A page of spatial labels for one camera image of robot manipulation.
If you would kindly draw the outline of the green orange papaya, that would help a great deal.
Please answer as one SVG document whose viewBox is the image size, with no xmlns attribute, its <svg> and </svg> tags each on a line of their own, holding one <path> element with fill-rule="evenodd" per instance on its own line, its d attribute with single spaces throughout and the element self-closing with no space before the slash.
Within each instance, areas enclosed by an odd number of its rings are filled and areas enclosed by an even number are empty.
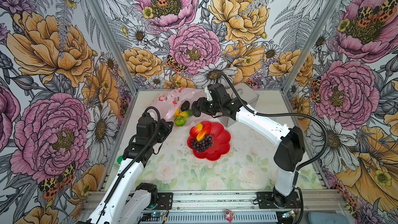
<svg viewBox="0 0 398 224">
<path fill-rule="evenodd" d="M 186 110 L 186 111 L 180 112 L 178 114 L 178 116 L 183 117 L 184 119 L 188 119 L 188 118 L 193 116 L 193 111 L 192 110 Z"/>
</svg>

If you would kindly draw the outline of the green apple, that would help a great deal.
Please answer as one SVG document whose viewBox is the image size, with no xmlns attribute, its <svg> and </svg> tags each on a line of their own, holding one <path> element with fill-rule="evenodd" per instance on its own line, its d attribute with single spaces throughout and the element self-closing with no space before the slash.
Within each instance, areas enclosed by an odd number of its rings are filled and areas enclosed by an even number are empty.
<svg viewBox="0 0 398 224">
<path fill-rule="evenodd" d="M 183 127 L 186 124 L 186 118 L 183 116 L 177 116 L 174 120 L 174 123 L 178 127 Z"/>
</svg>

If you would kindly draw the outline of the red orange mango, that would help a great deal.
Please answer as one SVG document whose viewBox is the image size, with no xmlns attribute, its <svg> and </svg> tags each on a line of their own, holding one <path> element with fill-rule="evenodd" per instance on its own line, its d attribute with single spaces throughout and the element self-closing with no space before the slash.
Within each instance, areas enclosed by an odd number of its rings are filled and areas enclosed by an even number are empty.
<svg viewBox="0 0 398 224">
<path fill-rule="evenodd" d="M 197 134 L 196 139 L 198 142 L 201 142 L 206 138 L 207 135 L 209 135 L 211 132 L 211 125 L 204 125 L 202 130 Z"/>
</svg>

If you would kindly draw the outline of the red yellow peach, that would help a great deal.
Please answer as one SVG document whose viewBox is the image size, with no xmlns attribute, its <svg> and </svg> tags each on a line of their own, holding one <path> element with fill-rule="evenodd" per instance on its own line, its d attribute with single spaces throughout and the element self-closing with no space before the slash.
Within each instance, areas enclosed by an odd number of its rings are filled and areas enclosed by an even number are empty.
<svg viewBox="0 0 398 224">
<path fill-rule="evenodd" d="M 203 130 L 203 125 L 199 123 L 198 125 L 194 126 L 190 130 L 190 136 L 193 136 L 194 138 L 197 137 L 197 135 Z"/>
</svg>

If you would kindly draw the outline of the pink plastic bag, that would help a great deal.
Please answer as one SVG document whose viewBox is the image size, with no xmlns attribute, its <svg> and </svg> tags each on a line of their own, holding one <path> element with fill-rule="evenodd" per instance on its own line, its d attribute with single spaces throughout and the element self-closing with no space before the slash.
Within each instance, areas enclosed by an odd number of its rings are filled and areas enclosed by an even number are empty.
<svg viewBox="0 0 398 224">
<path fill-rule="evenodd" d="M 174 120 L 175 113 L 185 101 L 192 103 L 201 97 L 206 97 L 204 90 L 193 88 L 177 88 L 156 96 L 149 106 L 155 107 L 161 118 L 166 121 Z"/>
</svg>

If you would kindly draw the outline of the dark grape bunch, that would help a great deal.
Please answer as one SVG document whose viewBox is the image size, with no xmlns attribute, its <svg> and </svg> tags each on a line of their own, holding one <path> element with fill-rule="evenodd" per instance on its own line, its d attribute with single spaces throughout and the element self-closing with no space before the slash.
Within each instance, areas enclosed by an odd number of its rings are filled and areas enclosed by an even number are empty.
<svg viewBox="0 0 398 224">
<path fill-rule="evenodd" d="M 205 152 L 209 148 L 213 147 L 213 136 L 210 134 L 205 134 L 204 138 L 201 141 L 197 139 L 192 139 L 189 142 L 189 145 L 196 152 Z"/>
</svg>

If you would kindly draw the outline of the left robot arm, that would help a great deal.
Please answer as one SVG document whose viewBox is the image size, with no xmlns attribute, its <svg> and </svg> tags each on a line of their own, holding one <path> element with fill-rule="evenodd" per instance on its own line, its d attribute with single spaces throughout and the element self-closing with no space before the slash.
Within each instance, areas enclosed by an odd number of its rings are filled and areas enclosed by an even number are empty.
<svg viewBox="0 0 398 224">
<path fill-rule="evenodd" d="M 155 107 L 145 109 L 110 188 L 87 220 L 79 224 L 128 224 L 147 207 L 156 204 L 155 185 L 143 183 L 135 192 L 132 190 L 150 157 L 156 153 L 154 146 L 166 140 L 173 125 L 162 119 Z"/>
</svg>

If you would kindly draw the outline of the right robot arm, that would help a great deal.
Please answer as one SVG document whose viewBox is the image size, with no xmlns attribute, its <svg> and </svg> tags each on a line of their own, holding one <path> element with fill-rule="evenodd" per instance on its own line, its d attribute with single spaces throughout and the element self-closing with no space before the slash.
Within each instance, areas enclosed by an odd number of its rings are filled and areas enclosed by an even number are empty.
<svg viewBox="0 0 398 224">
<path fill-rule="evenodd" d="M 192 103 L 193 115 L 206 114 L 213 118 L 229 117 L 257 131 L 276 147 L 274 161 L 278 167 L 276 184 L 272 195 L 263 200 L 278 208 L 288 206 L 295 199 L 295 188 L 299 175 L 298 164 L 305 153 L 303 132 L 299 127 L 290 128 L 270 119 L 269 115 L 257 112 L 246 101 L 242 100 L 232 87 L 235 98 L 232 98 L 225 87 L 214 84 L 205 89 L 206 96 Z"/>
</svg>

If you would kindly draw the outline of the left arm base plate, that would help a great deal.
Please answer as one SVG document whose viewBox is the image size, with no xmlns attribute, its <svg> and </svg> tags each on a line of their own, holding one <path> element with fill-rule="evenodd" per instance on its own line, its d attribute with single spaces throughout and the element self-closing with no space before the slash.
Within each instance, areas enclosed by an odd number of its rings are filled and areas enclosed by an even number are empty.
<svg viewBox="0 0 398 224">
<path fill-rule="evenodd" d="M 151 195 L 150 204 L 146 210 L 171 210 L 174 194 L 170 192 L 159 192 Z"/>
</svg>

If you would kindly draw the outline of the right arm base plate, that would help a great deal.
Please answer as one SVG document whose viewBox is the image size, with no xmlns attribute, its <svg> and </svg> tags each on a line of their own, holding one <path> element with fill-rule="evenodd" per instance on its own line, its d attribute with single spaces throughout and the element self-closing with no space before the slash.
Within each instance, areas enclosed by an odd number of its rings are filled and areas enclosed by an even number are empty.
<svg viewBox="0 0 398 224">
<path fill-rule="evenodd" d="M 298 209 L 301 207 L 301 200 L 295 191 L 287 197 L 278 192 L 259 191 L 253 204 L 258 205 L 260 209 Z"/>
</svg>

